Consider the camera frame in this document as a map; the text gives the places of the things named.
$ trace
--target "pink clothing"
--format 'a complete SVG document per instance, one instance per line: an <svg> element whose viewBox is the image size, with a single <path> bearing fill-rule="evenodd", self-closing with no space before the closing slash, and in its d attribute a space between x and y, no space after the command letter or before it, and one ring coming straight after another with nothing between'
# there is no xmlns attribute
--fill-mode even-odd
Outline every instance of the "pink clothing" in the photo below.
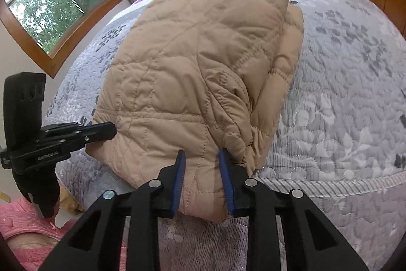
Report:
<svg viewBox="0 0 406 271"><path fill-rule="evenodd" d="M0 233L5 240L24 233L36 233L60 241L76 220L58 228L50 220L39 219L31 203L21 198L13 203L0 205ZM37 271L54 246L41 248L17 248L13 254L27 271ZM120 270L125 270L126 247L121 249Z"/></svg>

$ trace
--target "quilted jacket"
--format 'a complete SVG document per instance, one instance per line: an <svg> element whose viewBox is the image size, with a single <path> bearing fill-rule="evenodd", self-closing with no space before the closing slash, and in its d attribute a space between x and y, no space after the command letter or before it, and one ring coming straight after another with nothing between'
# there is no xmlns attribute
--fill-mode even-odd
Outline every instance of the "quilted jacket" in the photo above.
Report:
<svg viewBox="0 0 406 271"><path fill-rule="evenodd" d="M153 0L106 75L94 122L114 139L87 146L134 187L186 152L179 210L227 217L217 153L261 169L303 41L289 0Z"/></svg>

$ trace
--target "window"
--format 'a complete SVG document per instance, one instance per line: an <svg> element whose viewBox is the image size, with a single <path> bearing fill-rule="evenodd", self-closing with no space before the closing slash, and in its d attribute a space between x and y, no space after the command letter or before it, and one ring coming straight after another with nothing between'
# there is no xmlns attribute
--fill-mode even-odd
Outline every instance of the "window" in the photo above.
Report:
<svg viewBox="0 0 406 271"><path fill-rule="evenodd" d="M1 0L0 19L22 49L54 77L78 42L119 2Z"/></svg>

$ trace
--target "blue gripper pad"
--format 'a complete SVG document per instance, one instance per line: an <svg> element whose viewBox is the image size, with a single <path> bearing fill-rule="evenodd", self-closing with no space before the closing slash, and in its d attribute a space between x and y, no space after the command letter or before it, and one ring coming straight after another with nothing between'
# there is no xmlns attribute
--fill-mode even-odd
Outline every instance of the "blue gripper pad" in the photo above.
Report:
<svg viewBox="0 0 406 271"><path fill-rule="evenodd" d="M226 199L227 209L231 216L234 215L235 205L234 205L234 189L231 183L230 173L228 170L227 163L229 161L228 152L226 150L221 150L218 154L218 161L220 167L221 181L223 182L224 197Z"/></svg>
<svg viewBox="0 0 406 271"><path fill-rule="evenodd" d="M173 182L172 188L172 205L171 205L171 212L175 215L175 212L179 209L180 204L180 196L182 194L183 188L183 179L185 178L185 171L186 171L186 154L184 151L179 151L176 157L176 175L175 180Z"/></svg>

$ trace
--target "quilted bedspread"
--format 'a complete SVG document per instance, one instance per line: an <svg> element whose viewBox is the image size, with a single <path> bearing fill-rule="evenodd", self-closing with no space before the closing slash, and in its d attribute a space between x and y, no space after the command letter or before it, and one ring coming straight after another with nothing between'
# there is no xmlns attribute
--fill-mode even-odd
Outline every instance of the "quilted bedspread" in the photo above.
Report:
<svg viewBox="0 0 406 271"><path fill-rule="evenodd" d="M291 2L304 14L303 49L256 176L281 192L301 188L375 271L406 231L406 41L369 0ZM91 124L111 60L145 6L108 24L77 58L46 124ZM85 208L106 189L131 190L84 151L56 172ZM245 218L160 220L162 270L245 270L247 226Z"/></svg>

